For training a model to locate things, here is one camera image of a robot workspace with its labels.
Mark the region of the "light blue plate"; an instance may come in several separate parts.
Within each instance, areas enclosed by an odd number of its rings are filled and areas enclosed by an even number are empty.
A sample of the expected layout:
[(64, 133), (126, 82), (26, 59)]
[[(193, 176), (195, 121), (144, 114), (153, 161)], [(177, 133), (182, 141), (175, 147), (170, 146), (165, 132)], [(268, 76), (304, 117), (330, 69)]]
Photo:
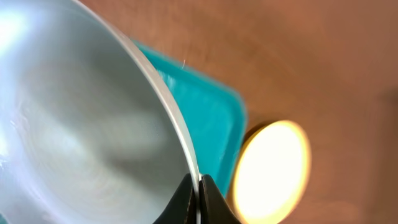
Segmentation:
[(80, 1), (1, 2), (3, 223), (154, 223), (197, 159), (159, 72)]

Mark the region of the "yellow-green plate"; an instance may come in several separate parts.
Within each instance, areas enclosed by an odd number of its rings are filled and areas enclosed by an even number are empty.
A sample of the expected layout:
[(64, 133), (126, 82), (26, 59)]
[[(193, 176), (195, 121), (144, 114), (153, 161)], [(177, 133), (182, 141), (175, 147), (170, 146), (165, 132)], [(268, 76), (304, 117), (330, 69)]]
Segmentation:
[(280, 223), (299, 204), (312, 165), (309, 138), (291, 120), (259, 124), (248, 131), (230, 187), (241, 223)]

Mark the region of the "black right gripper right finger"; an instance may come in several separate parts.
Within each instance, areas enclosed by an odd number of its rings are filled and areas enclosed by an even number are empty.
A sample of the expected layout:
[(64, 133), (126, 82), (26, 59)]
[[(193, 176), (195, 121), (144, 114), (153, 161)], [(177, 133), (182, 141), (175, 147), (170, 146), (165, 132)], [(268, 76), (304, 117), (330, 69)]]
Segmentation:
[(201, 178), (199, 196), (201, 224), (241, 224), (208, 174)]

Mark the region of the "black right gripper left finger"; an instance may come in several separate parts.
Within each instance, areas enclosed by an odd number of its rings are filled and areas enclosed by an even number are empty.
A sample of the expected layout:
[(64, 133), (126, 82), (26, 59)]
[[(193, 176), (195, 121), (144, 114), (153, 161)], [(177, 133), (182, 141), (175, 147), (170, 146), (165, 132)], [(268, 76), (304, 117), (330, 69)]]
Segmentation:
[(154, 224), (196, 224), (197, 204), (190, 174), (186, 174)]

